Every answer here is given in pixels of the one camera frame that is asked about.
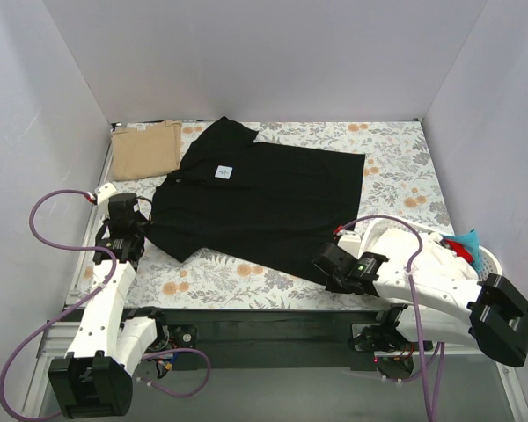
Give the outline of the black t shirt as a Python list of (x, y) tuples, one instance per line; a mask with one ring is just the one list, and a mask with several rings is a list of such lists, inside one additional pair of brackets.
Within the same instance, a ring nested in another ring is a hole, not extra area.
[(357, 217), (365, 156), (257, 135), (225, 117), (208, 126), (157, 187), (147, 237), (179, 262), (209, 249), (323, 285), (312, 259)]

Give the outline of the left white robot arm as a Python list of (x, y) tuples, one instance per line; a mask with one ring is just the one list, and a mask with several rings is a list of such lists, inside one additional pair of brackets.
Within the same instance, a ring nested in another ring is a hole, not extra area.
[(123, 319), (150, 223), (134, 193), (99, 194), (97, 199), (106, 218), (93, 248), (93, 297), (85, 304), (68, 351), (48, 370), (67, 419), (125, 415), (133, 395), (132, 375), (143, 353), (158, 339), (154, 318)]

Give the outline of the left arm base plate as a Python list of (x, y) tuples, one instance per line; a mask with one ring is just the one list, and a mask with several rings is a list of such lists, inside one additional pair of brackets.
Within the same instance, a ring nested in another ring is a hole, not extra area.
[(161, 325), (157, 328), (157, 337), (150, 344), (149, 352), (161, 352), (175, 348), (195, 348), (198, 328), (192, 324)]

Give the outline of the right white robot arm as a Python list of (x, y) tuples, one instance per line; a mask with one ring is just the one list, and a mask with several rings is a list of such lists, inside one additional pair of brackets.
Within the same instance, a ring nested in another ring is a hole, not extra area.
[(528, 300), (504, 276), (447, 278), (407, 270), (396, 254), (372, 251), (354, 258), (327, 244), (312, 261), (330, 287), (391, 301), (353, 343), (364, 351), (393, 352), (422, 342), (476, 347), (490, 359), (522, 367), (528, 354)]

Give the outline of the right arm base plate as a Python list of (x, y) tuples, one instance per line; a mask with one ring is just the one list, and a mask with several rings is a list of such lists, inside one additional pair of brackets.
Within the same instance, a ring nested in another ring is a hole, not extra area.
[(407, 340), (396, 328), (382, 324), (355, 323), (350, 333), (350, 346), (358, 352), (372, 352), (376, 363), (411, 363), (419, 350), (417, 342)]

